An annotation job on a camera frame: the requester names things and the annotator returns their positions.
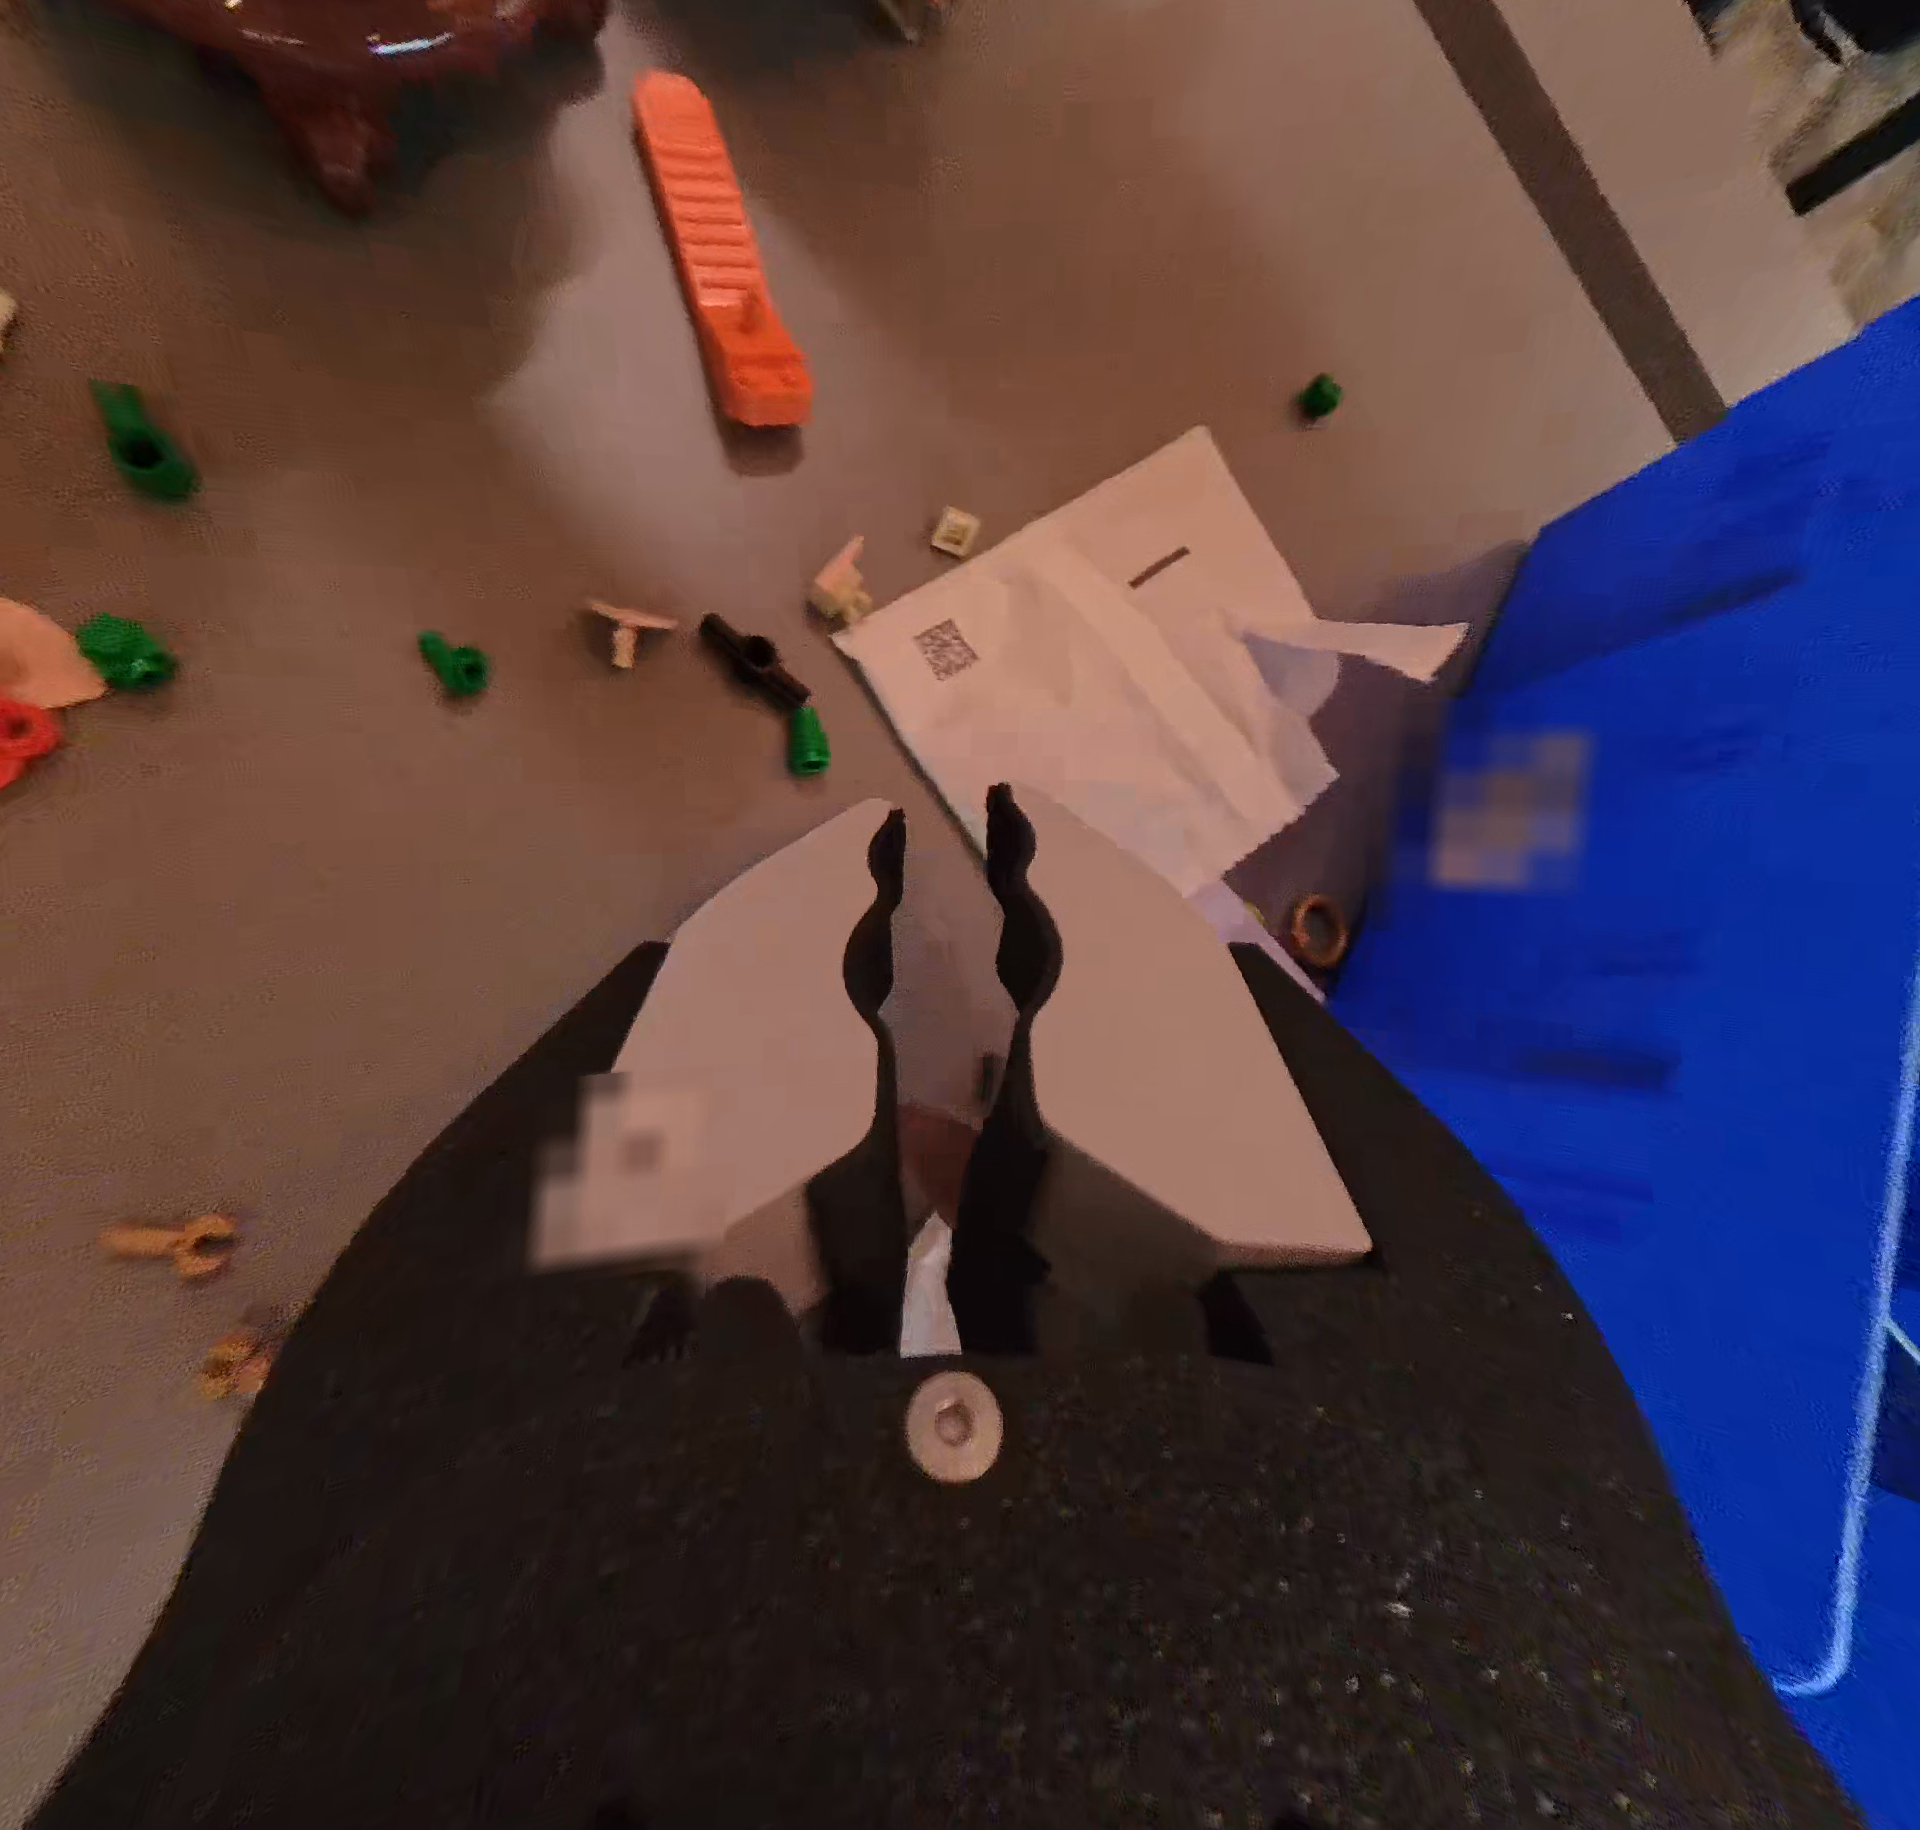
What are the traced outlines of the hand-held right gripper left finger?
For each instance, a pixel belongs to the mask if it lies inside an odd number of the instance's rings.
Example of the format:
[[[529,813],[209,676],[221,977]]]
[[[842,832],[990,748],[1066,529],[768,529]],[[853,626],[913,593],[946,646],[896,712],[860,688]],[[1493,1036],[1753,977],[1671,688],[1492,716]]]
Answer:
[[[853,804],[727,882],[617,1055],[617,1251],[758,1278],[845,1355],[899,1345],[903,859],[903,813]]]

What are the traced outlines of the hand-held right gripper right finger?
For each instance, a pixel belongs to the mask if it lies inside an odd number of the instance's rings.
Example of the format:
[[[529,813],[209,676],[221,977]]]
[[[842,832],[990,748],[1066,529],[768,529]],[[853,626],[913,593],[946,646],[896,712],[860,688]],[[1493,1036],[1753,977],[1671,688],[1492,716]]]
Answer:
[[[1033,786],[985,794],[1013,1029],[957,1195],[946,1295],[972,1355],[1116,1329],[1373,1239],[1236,948]]]

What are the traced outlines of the grey desk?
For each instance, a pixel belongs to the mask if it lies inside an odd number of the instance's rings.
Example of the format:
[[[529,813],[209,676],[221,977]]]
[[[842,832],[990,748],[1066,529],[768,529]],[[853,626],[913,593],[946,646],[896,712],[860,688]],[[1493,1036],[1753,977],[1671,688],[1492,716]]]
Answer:
[[[811,378],[724,419],[632,90],[691,80]],[[808,622],[1207,427],[1329,618],[1475,616],[1555,514],[1856,325],[1679,0],[611,0],[414,98],[378,210],[94,0],[3,16],[3,596],[140,618],[168,691],[3,797],[3,1826],[151,1626],[237,1411],[419,1151],[637,942],[906,811],[908,1089],[996,1039],[994,906]],[[1343,403],[1293,407],[1314,375]],[[87,381],[200,475],[116,473]],[[581,604],[679,618],[609,666]],[[830,766],[701,643],[809,691]],[[446,699],[419,633],[480,648]],[[116,1223],[226,1214],[223,1272]]]

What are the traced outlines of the black connector toy brick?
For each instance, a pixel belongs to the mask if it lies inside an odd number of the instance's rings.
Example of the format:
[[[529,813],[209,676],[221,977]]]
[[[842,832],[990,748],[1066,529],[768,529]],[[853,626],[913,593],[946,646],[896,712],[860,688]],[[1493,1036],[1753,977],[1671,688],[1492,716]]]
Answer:
[[[769,638],[741,633],[718,612],[700,618],[698,637],[732,678],[768,706],[782,714],[808,709],[809,691],[787,670]]]

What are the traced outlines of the pale mushroom-shaped toy brick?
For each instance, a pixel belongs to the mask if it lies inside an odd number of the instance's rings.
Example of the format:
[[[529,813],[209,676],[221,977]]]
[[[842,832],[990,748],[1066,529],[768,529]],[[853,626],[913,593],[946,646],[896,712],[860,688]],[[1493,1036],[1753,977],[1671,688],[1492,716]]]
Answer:
[[[635,668],[646,641],[670,638],[682,631],[682,622],[675,616],[637,610],[602,598],[586,598],[581,603],[581,618],[592,625],[592,634],[604,645],[608,664],[619,673],[632,673]]]

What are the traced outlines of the white paper bag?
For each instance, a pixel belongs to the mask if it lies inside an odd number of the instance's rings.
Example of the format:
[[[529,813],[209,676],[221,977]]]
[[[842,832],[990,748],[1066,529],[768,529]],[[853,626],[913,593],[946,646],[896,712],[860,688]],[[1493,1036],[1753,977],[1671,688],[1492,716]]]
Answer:
[[[1319,616],[1195,427],[831,643],[976,846],[1025,786],[1189,898],[1335,782],[1343,662],[1428,684],[1468,633]]]

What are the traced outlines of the blue plastic bin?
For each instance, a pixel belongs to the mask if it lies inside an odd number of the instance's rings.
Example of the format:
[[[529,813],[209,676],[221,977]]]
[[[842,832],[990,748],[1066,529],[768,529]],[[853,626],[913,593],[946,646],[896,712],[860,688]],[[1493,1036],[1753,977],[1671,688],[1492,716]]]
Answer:
[[[1549,522],[1333,1011],[1501,1182],[1915,1826],[1917,307]]]

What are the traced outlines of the tan clip toy brick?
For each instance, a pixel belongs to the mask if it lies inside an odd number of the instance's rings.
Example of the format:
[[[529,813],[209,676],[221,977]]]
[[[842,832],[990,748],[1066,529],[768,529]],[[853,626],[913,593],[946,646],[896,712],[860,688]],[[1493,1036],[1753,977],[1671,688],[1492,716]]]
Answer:
[[[272,1322],[241,1322],[215,1339],[195,1372],[195,1389],[208,1403],[250,1404],[263,1391],[281,1345]]]
[[[162,1264],[182,1283],[221,1274],[241,1230],[228,1214],[201,1214],[178,1223],[117,1220],[98,1234],[100,1251],[114,1263]]]

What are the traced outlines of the orange brick separator tool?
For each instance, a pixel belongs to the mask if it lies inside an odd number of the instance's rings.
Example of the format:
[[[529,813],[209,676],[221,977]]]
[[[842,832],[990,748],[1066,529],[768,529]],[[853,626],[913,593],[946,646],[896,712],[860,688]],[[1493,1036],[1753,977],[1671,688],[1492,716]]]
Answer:
[[[635,146],[673,257],[716,408],[743,429],[799,429],[811,377],[766,280],[746,194],[718,118],[690,78],[647,71],[632,88]]]

